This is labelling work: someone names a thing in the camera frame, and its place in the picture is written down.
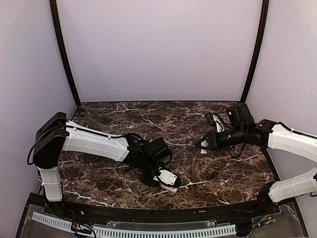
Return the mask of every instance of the brown marble table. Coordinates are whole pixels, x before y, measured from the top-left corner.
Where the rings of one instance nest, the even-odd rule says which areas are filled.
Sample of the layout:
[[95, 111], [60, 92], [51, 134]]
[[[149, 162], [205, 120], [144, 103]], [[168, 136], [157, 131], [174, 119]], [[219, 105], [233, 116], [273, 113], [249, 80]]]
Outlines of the brown marble table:
[[167, 166], [181, 176], [177, 193], [148, 187], [140, 172], [125, 173], [127, 165], [111, 159], [63, 152], [59, 159], [64, 197], [91, 205], [138, 209], [178, 209], [218, 206], [254, 200], [273, 181], [269, 165], [257, 146], [247, 146], [239, 159], [227, 151], [201, 154], [194, 144], [208, 130], [204, 114], [225, 117], [231, 102], [84, 103], [73, 121], [111, 134], [140, 134], [147, 140], [163, 137], [173, 152]]

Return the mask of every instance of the white wall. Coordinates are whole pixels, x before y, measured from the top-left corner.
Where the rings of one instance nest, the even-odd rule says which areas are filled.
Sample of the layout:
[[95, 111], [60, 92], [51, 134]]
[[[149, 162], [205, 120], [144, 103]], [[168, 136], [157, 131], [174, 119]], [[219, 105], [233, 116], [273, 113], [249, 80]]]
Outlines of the white wall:
[[0, 237], [15, 237], [39, 182], [26, 157], [35, 132], [75, 103], [60, 59], [48, 0], [0, 1]]
[[[317, 134], [317, 1], [270, 1], [262, 50], [247, 103], [256, 120], [282, 121]], [[317, 166], [269, 151], [281, 179]], [[317, 200], [297, 199], [310, 237], [317, 234]]]
[[83, 102], [239, 100], [261, 0], [59, 0]]

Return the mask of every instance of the white cable tray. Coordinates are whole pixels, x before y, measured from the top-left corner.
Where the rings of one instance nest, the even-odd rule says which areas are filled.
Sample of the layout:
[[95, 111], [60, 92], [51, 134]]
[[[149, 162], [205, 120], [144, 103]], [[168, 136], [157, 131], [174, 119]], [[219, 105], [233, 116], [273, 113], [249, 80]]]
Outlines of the white cable tray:
[[[32, 220], [66, 232], [72, 232], [70, 229], [72, 222], [70, 221], [37, 212], [33, 212]], [[93, 226], [93, 229], [99, 238], [213, 238], [236, 234], [235, 225], [188, 231], [130, 231], [98, 226]]]

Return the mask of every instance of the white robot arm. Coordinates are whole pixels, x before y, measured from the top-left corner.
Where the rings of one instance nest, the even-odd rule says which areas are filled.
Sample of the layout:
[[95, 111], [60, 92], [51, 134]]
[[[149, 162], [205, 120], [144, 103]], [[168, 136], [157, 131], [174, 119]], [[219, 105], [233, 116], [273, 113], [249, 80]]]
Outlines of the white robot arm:
[[[214, 130], [196, 143], [202, 150], [219, 150], [240, 143], [255, 144], [264, 148], [279, 149], [305, 157], [317, 163], [317, 136], [288, 128], [283, 123], [262, 120], [255, 123], [245, 103], [226, 109], [232, 127], [225, 130], [219, 115], [206, 114]], [[258, 199], [266, 196], [276, 203], [284, 199], [317, 192], [317, 167], [293, 178], [267, 184]]]
[[[34, 149], [33, 162], [29, 157]], [[36, 142], [28, 156], [41, 174], [48, 201], [61, 201], [62, 190], [57, 161], [61, 151], [77, 151], [127, 163], [142, 172], [140, 181], [176, 192], [181, 184], [178, 175], [159, 161], [170, 157], [171, 151], [162, 138], [145, 141], [136, 134], [112, 135], [88, 129], [66, 120], [57, 113], [37, 132]]]
[[[268, 137], [268, 148], [279, 149], [303, 156], [317, 163], [317, 137], [277, 124]], [[317, 192], [317, 167], [293, 178], [275, 182], [268, 195], [273, 202]]]

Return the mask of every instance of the black metal frame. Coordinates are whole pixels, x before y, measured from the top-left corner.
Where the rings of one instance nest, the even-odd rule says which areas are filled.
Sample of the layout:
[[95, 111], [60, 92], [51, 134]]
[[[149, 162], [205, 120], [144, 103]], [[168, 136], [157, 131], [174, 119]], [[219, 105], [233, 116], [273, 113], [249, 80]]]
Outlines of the black metal frame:
[[259, 55], [260, 55], [260, 50], [261, 50], [261, 45], [262, 45], [262, 40], [263, 40], [263, 35], [264, 35], [265, 24], [266, 24], [266, 17], [267, 17], [267, 12], [268, 12], [268, 3], [269, 3], [269, 0], [263, 0], [263, 2], [262, 2], [262, 9], [261, 9], [261, 16], [260, 16], [256, 44], [254, 46], [251, 64], [250, 64], [247, 80], [246, 80], [246, 83], [244, 85], [244, 89], [242, 92], [242, 96], [240, 99], [240, 103], [246, 102], [250, 88], [251, 88], [253, 76], [254, 76], [254, 73], [256, 71], [256, 67], [257, 67], [257, 63], [258, 63], [258, 59], [259, 59]]
[[[27, 216], [29, 206], [31, 204], [44, 208], [44, 212], [52, 213], [46, 207], [47, 200], [42, 195], [30, 193], [29, 199], [24, 207], [24, 211], [20, 220], [16, 238], [20, 238], [24, 226], [24, 221]], [[199, 221], [212, 221], [216, 220], [218, 224], [231, 223], [237, 226], [239, 230], [242, 227], [252, 224], [252, 218], [257, 217], [256, 213], [240, 213], [236, 210], [241, 210], [253, 206], [256, 201], [243, 202], [232, 205], [194, 208], [194, 209], [177, 209], [177, 210], [141, 210], [141, 209], [122, 209], [122, 208], [108, 208], [93, 205], [83, 205], [80, 203], [66, 202], [68, 206], [73, 208], [79, 207], [79, 211], [84, 210], [85, 216], [81, 221], [89, 224], [106, 225], [108, 221], [118, 222], [134, 222], [134, 223], [186, 223], [186, 222], [199, 222]], [[278, 205], [293, 203], [297, 212], [302, 231], [304, 236], [308, 237], [308, 233], [298, 209], [295, 198], [287, 199], [280, 202]]]
[[123, 103], [123, 102], [145, 102], [145, 103], [152, 103], [152, 102], [218, 102], [218, 103], [239, 103], [239, 101], [234, 100], [156, 100], [156, 101], [93, 101], [93, 102], [82, 102], [82, 103]]
[[60, 27], [60, 21], [59, 21], [59, 16], [58, 16], [58, 9], [57, 9], [57, 3], [56, 0], [50, 0], [50, 5], [51, 5], [51, 12], [52, 12], [52, 19], [53, 19], [53, 24], [54, 24], [54, 29], [55, 29], [55, 34], [56, 34], [56, 39], [57, 39], [57, 43], [58, 43], [58, 48], [59, 48], [59, 53], [60, 53], [60, 57], [61, 60], [63, 62], [64, 65], [64, 70], [66, 73], [66, 77], [68, 80], [68, 84], [71, 90], [71, 93], [73, 95], [73, 98], [75, 100], [76, 106], [80, 106], [81, 105], [81, 101], [79, 98], [79, 94], [75, 85], [75, 81], [70, 69], [70, 64], [68, 61], [68, 57], [67, 57], [67, 52], [66, 52], [66, 48], [65, 48], [65, 44], [64, 44], [64, 39], [63, 39], [63, 34], [61, 31], [61, 27]]
[[[259, 55], [260, 55], [260, 50], [261, 50], [261, 45], [262, 45], [262, 40], [263, 40], [263, 35], [264, 35], [264, 29], [265, 29], [265, 23], [266, 23], [266, 17], [267, 17], [267, 12], [268, 12], [268, 3], [269, 0], [263, 0], [262, 2], [262, 9], [261, 9], [261, 16], [260, 16], [260, 22], [259, 22], [259, 28], [258, 28], [258, 34], [257, 34], [257, 39], [252, 55], [252, 60], [248, 72], [248, 76], [244, 85], [244, 89], [242, 92], [242, 96], [240, 99], [240, 102], [244, 103], [248, 97], [250, 87], [252, 84], [252, 80], [254, 77], [254, 73], [256, 70], [256, 66], [258, 63]], [[60, 21], [59, 21], [59, 16], [58, 16], [58, 9], [57, 9], [57, 3], [56, 0], [50, 0], [51, 4], [51, 12], [52, 12], [52, 18], [53, 18], [53, 24], [54, 24], [54, 29], [55, 29], [55, 34], [56, 34], [56, 39], [59, 47], [59, 52], [60, 56], [64, 65], [64, 70], [66, 73], [66, 77], [68, 80], [68, 84], [70, 87], [70, 90], [72, 92], [73, 98], [75, 100], [75, 103], [78, 106], [81, 105], [81, 101], [79, 98], [79, 94], [75, 85], [75, 81], [71, 72], [70, 64], [68, 61], [68, 56], [64, 44], [64, 39], [63, 39], [63, 34], [60, 26]]]

